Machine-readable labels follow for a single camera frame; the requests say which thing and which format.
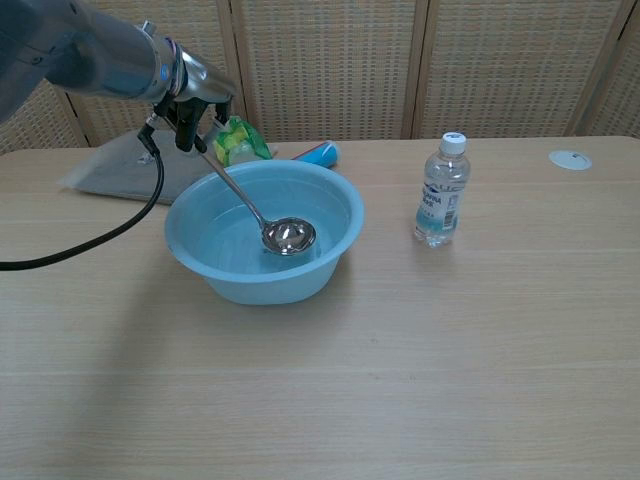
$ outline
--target plastic bag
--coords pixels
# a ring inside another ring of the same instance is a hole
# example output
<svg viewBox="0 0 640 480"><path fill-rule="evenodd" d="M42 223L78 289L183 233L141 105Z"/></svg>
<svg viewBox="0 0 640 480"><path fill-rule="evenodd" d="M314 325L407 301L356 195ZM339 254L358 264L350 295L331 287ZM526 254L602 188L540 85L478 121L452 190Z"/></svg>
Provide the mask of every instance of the plastic bag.
<svg viewBox="0 0 640 480"><path fill-rule="evenodd" d="M156 185L157 170L155 161L136 135L137 131L128 132L105 143L58 183L82 192L148 200ZM213 172L195 149L190 153L178 150L173 132L157 130L153 139L165 169L159 203L173 203L187 187Z"/></svg>
<svg viewBox="0 0 640 480"><path fill-rule="evenodd" d="M213 147L218 160L225 167L272 158L260 132L236 116L231 117L224 129L218 133Z"/></svg>

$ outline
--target wicker panel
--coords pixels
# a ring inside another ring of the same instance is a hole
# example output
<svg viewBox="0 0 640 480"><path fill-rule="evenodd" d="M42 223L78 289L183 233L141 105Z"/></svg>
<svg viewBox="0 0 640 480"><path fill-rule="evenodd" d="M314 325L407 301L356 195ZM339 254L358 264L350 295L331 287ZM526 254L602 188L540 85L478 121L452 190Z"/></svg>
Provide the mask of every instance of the wicker panel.
<svg viewBox="0 0 640 480"><path fill-rule="evenodd" d="M158 33L170 35L188 50L225 71L225 57L215 0L89 0L96 8L122 20L142 24L153 21ZM151 111L147 103L101 97L74 96L82 102L91 123L90 139L101 145L140 128Z"/></svg>
<svg viewBox="0 0 640 480"><path fill-rule="evenodd" d="M439 3L419 130L426 138L562 135L621 2Z"/></svg>
<svg viewBox="0 0 640 480"><path fill-rule="evenodd" d="M257 123L269 141L400 137L413 0L242 5Z"/></svg>
<svg viewBox="0 0 640 480"><path fill-rule="evenodd" d="M0 125L0 155L26 148L81 147L54 87L43 81L29 99Z"/></svg>
<svg viewBox="0 0 640 480"><path fill-rule="evenodd" d="M640 138L640 30L633 35L614 73L590 135Z"/></svg>

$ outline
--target plastic water bottle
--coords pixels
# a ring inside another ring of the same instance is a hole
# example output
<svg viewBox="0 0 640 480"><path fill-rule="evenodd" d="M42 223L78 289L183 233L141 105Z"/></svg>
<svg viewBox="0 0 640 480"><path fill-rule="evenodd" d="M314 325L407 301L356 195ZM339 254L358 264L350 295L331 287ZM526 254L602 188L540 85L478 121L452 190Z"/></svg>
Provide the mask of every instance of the plastic water bottle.
<svg viewBox="0 0 640 480"><path fill-rule="evenodd" d="M424 165L422 201L416 214L416 237L430 247L449 242L458 226L458 213L471 165L464 155L466 137L449 132L440 149Z"/></svg>

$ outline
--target bottle cap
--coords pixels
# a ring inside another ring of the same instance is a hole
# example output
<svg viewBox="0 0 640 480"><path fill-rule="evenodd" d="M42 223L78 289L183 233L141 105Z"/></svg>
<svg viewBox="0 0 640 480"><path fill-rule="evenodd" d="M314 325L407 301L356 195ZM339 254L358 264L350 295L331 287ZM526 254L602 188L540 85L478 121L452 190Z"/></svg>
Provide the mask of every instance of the bottle cap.
<svg viewBox="0 0 640 480"><path fill-rule="evenodd" d="M467 146L467 137L457 132L447 132L442 136L440 150L447 155L460 155Z"/></svg>

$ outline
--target light blue bowl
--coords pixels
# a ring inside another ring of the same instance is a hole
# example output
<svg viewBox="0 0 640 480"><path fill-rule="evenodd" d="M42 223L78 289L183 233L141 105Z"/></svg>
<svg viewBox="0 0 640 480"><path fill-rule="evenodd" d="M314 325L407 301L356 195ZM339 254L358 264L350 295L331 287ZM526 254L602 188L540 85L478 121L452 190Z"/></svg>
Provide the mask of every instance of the light blue bowl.
<svg viewBox="0 0 640 480"><path fill-rule="evenodd" d="M227 171L265 218L311 222L315 244L292 257L265 251L255 218L214 173L185 190L169 210L165 236L175 257L236 303L292 303L322 289L364 223L355 187L331 170L291 160L249 162Z"/></svg>

